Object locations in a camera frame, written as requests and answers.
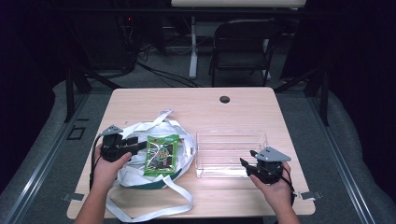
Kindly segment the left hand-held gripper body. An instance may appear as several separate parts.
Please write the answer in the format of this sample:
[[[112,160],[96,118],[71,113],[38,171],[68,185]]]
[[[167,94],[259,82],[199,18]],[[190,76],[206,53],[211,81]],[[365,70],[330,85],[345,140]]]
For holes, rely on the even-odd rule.
[[[101,146],[101,156],[105,161],[116,161],[121,156],[131,151],[126,146],[126,140],[122,137],[122,129],[111,125],[102,131],[103,143]]]

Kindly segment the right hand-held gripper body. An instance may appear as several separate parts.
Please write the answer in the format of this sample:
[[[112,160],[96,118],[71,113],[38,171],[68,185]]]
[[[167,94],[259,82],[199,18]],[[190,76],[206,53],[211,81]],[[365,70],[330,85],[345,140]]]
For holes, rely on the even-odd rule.
[[[283,173],[283,161],[291,161],[291,157],[273,147],[265,147],[256,157],[258,178],[265,184],[275,184]]]

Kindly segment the green snack packet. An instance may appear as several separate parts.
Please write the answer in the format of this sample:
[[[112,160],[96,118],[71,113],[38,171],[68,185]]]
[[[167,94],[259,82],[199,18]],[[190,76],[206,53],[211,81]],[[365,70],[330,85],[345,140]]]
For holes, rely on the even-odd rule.
[[[176,170],[179,136],[148,136],[144,175],[171,175]]]

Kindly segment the clear plastic tray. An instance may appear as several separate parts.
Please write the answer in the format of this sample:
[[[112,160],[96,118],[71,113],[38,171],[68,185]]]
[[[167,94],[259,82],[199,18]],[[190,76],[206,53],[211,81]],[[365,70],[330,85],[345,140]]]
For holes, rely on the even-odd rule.
[[[196,133],[195,170],[199,178],[247,177],[240,159],[255,166],[251,150],[260,152],[267,145],[264,131],[199,131]]]

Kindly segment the white cloth tote bag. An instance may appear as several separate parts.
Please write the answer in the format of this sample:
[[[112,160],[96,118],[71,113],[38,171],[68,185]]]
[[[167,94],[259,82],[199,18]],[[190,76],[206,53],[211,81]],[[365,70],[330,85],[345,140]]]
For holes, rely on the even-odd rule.
[[[137,154],[132,154],[131,159],[118,171],[116,182],[125,188],[130,189],[172,189],[188,201],[185,205],[164,208],[151,212],[140,217],[130,217],[119,208],[111,199],[106,200],[106,209],[122,222],[136,223],[152,220],[156,217],[165,217],[187,212],[192,209],[193,197],[182,187],[175,183],[175,180],[184,175],[191,166],[195,156],[195,141],[191,134],[186,132],[175,120],[170,120],[168,116],[172,113],[170,109],[159,113],[153,121],[138,122],[130,127],[122,129],[123,139],[138,137],[138,143],[147,142],[148,136],[167,136],[177,134],[179,136],[176,170],[171,175],[146,176],[144,175],[147,148],[140,150]]]

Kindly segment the person's right hand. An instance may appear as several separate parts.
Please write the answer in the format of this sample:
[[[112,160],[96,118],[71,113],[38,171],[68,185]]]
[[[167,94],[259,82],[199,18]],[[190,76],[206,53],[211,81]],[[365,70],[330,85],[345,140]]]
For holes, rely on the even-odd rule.
[[[249,178],[254,183],[254,185],[263,193],[264,198],[273,208],[274,212],[277,215],[286,215],[287,213],[293,213],[291,205],[291,189],[284,180],[279,180],[272,185],[266,185],[262,183],[260,179],[255,175],[251,175]]]

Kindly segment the person's left hand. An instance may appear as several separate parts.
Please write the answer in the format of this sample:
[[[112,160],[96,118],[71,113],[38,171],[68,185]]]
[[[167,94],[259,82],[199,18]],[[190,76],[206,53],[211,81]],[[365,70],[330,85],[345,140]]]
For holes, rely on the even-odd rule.
[[[119,169],[131,159],[130,152],[125,153],[118,160],[110,162],[101,157],[101,147],[95,149],[95,162],[91,192],[94,194],[107,194],[117,178]]]

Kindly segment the black metal stand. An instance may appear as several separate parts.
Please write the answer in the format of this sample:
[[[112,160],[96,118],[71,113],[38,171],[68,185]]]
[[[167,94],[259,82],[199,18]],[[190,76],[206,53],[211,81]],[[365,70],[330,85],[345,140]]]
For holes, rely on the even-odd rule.
[[[322,122],[328,126],[328,103],[329,103],[329,81],[330,77],[324,68],[314,68],[307,73],[299,77],[294,77],[286,84],[283,84],[275,88],[275,93],[281,93],[288,90],[289,88],[297,85],[303,80],[308,80],[304,88],[304,95],[306,97],[315,97],[318,91],[320,91],[319,101],[319,117]]]
[[[92,86],[88,81],[91,77],[112,90],[119,89],[120,85],[100,76],[91,68],[85,65],[77,65],[71,63],[65,72],[65,90],[66,90],[66,117],[65,122],[68,122],[75,114],[75,96],[74,88],[77,88],[81,93],[88,94],[92,91]]]

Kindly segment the white desk leg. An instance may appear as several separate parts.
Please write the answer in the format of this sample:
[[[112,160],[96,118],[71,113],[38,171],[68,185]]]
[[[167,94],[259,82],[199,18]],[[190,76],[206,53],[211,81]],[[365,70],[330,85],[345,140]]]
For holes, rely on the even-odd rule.
[[[190,62],[190,78],[197,78],[197,43],[196,43],[196,20],[194,17],[191,18],[191,62]]]

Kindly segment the black folding chair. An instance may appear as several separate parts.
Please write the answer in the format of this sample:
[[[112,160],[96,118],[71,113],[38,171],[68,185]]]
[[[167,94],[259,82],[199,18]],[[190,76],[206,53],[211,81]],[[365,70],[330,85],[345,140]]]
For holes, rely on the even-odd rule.
[[[215,31],[208,74],[215,86],[217,70],[262,72],[265,86],[274,52],[274,40],[282,26],[275,19],[226,21]]]

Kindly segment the grey table edge bracket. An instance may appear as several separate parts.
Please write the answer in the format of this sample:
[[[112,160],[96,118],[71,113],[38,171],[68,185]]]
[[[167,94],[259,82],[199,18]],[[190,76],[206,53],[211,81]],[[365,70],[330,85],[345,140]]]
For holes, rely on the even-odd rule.
[[[73,192],[73,193],[65,193],[64,196],[62,197],[62,200],[66,202],[72,202],[72,201],[80,202],[83,200],[83,198],[84,198],[83,194]]]
[[[319,191],[299,192],[298,196],[306,201],[315,201],[323,197],[323,195]]]

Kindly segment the aluminium floor rail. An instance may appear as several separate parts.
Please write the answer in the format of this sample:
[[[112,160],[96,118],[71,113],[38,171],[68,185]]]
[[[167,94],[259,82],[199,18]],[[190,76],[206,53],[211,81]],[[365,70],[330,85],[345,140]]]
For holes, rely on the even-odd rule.
[[[66,136],[73,130],[73,124],[77,121],[89,97],[89,94],[82,94],[77,98],[76,104],[72,106],[75,112],[67,122],[64,121],[66,100],[61,97],[55,99],[48,120],[16,174],[0,194],[0,224],[21,223],[27,209],[42,188],[66,142]]]
[[[318,123],[319,128],[323,131],[327,142],[330,146],[330,155],[335,164],[338,174],[345,186],[349,200],[352,202],[356,213],[362,224],[376,224],[375,219],[364,200],[361,190],[355,181],[347,162],[336,142],[330,126],[326,126],[319,114],[319,105],[315,98],[308,97],[307,102],[314,113],[314,117]]]

